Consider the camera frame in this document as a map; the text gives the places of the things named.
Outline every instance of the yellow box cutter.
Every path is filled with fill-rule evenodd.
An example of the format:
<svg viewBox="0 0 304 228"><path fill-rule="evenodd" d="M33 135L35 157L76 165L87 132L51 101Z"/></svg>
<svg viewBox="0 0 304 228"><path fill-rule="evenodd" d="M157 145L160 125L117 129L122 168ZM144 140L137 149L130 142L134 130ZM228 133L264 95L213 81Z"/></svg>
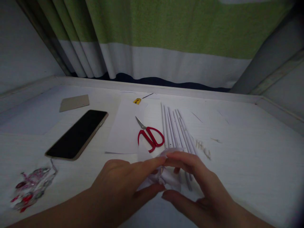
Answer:
<svg viewBox="0 0 304 228"><path fill-rule="evenodd" d="M142 101L142 99L144 99L144 98L136 98L136 100L135 101L133 101L133 103L135 103L135 104L137 104L137 105L139 105L139 103Z"/></svg>

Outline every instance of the wall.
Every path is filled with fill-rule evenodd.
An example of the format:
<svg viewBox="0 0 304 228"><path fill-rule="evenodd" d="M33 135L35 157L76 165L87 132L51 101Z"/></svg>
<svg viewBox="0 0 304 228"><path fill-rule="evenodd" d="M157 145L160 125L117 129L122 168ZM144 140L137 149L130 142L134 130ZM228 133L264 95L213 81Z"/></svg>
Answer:
<svg viewBox="0 0 304 228"><path fill-rule="evenodd" d="M304 62L262 95L304 119Z"/></svg>
<svg viewBox="0 0 304 228"><path fill-rule="evenodd" d="M264 42L230 92L248 94L263 79L304 47L301 20L301 16L297 15L287 18L282 23L283 25Z"/></svg>
<svg viewBox="0 0 304 228"><path fill-rule="evenodd" d="M13 0L0 1L0 93L50 75L64 75Z"/></svg>

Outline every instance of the scissor handle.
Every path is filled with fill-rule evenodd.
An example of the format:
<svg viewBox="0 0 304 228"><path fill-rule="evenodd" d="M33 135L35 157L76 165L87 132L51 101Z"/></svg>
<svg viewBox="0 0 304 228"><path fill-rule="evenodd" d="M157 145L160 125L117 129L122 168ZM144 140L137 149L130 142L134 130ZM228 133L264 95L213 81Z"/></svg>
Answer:
<svg viewBox="0 0 304 228"><path fill-rule="evenodd" d="M149 150L149 153L152 153L153 150L155 150L155 144L154 142L152 142L152 140L149 138L149 136L146 134L146 132L144 130L140 130L139 133L138 133L138 144L139 144L139 136L140 135L143 135L145 137L145 139L148 141L148 143L152 146L152 149Z"/></svg>
<svg viewBox="0 0 304 228"><path fill-rule="evenodd" d="M164 144L165 138L164 138L164 136L162 135L162 133L161 133L159 130L157 130L157 129L155 129L155 128L152 128L152 127L147 127L146 130L147 130L148 134L150 135L150 137L151 137L151 139L152 139L152 141L154 142L154 144L155 144L156 147L160 147L160 146L162 146L162 145ZM162 142L161 142L160 144L157 143L157 141L156 141L156 139L154 138L154 136L153 136L151 130L154 130L154 131L156 131L158 134L160 134L160 136L161 136L161 138L162 138Z"/></svg>

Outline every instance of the cardboard piece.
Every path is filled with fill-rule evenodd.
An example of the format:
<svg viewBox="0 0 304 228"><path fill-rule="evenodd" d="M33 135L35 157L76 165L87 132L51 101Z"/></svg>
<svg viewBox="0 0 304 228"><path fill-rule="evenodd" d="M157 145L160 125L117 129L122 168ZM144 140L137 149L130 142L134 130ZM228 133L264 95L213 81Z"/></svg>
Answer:
<svg viewBox="0 0 304 228"><path fill-rule="evenodd" d="M71 109L76 109L87 105L90 105L89 95L87 94L77 97L64 98L61 101L59 112L68 111Z"/></svg>

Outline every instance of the smartphone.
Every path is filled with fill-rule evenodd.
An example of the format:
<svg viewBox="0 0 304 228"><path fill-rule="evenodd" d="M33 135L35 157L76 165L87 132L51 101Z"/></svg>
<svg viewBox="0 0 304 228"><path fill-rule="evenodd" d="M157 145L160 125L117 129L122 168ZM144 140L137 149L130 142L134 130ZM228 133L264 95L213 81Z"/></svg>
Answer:
<svg viewBox="0 0 304 228"><path fill-rule="evenodd" d="M84 151L108 117L104 111L87 111L46 153L51 158L74 161Z"/></svg>

